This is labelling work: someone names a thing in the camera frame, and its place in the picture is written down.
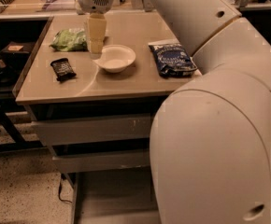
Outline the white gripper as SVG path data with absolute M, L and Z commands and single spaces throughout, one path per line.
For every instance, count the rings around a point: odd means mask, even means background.
M 96 60 L 98 58 L 98 53 L 102 52 L 104 46 L 104 39 L 106 35 L 107 20 L 103 14 L 107 13 L 113 5 L 114 0 L 76 0 L 80 10 L 83 13 L 92 13 L 87 16 L 84 23 L 87 48 L 90 52 L 91 58 Z M 94 26 L 96 23 L 96 47 L 95 47 L 95 30 Z

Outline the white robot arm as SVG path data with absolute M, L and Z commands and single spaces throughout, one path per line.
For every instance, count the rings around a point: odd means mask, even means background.
M 162 224 L 271 224 L 271 46 L 224 0 L 150 0 L 201 71 L 161 105 Z

